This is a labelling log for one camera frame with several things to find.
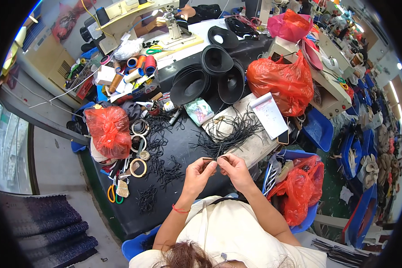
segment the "thread spool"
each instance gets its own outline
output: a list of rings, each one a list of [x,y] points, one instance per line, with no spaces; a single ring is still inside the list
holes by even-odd
[[[142,68],[143,67],[143,63],[146,61],[146,56],[145,55],[141,55],[140,57],[138,57],[137,60],[137,65],[135,66],[136,68]]]
[[[119,62],[113,62],[113,67],[115,68],[116,72],[120,72],[122,67]]]
[[[137,58],[129,58],[126,64],[129,68],[134,68],[137,65],[137,62]]]
[[[123,82],[127,84],[127,83],[129,83],[131,81],[134,81],[137,78],[142,77],[142,75],[144,75],[144,72],[143,72],[143,70],[141,68],[139,68],[137,70],[137,72],[132,72],[132,73],[130,73],[128,75],[125,75],[124,78],[123,78]]]
[[[146,62],[144,64],[144,72],[148,75],[151,75],[155,72],[156,62],[155,58],[152,55],[146,57]]]
[[[109,61],[110,61],[110,56],[106,55],[101,59],[100,64],[101,65],[106,65]]]
[[[123,75],[119,72],[115,74],[115,77],[113,77],[112,83],[110,83],[109,86],[109,92],[114,93],[116,91],[116,88],[118,87],[119,83],[122,81]]]

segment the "bracelet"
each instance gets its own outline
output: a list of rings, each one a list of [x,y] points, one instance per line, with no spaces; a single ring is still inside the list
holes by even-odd
[[[189,211],[183,211],[183,208],[175,208],[174,204],[172,205],[172,208],[174,211],[177,211],[178,213],[189,213],[189,211],[191,211],[190,209]]]

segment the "white cardboard box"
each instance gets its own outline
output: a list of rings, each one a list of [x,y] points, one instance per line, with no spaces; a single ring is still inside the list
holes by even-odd
[[[96,84],[105,84],[110,86],[115,77],[116,71],[112,67],[105,65],[100,66],[97,72],[97,78],[95,79]]]

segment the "clear plastic bag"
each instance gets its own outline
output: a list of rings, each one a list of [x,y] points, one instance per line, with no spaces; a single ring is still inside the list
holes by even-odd
[[[118,106],[85,110],[86,125],[97,151],[107,158],[124,159],[131,150],[129,119]]]
[[[123,41],[122,44],[113,53],[114,58],[117,61],[126,61],[130,57],[137,56],[143,49],[143,41],[143,38]]]

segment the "woman's hand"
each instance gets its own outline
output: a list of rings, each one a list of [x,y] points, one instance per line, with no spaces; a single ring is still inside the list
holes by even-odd
[[[199,158],[186,169],[185,184],[183,185],[182,196],[195,200],[204,190],[208,178],[216,172],[217,162],[211,161],[203,170],[203,165],[209,160]]]
[[[217,163],[221,168],[220,173],[228,175],[236,190],[243,195],[253,189],[257,189],[244,159],[227,153],[220,156],[217,159]]]
[[[165,25],[165,19],[163,17],[156,17],[151,23],[147,25],[147,29],[151,31],[155,27],[162,27]]]
[[[177,13],[177,15],[179,15],[186,21],[188,20],[188,18],[195,16],[195,14],[196,14],[195,9],[188,4],[186,4],[184,7],[182,7],[181,11],[179,13]]]

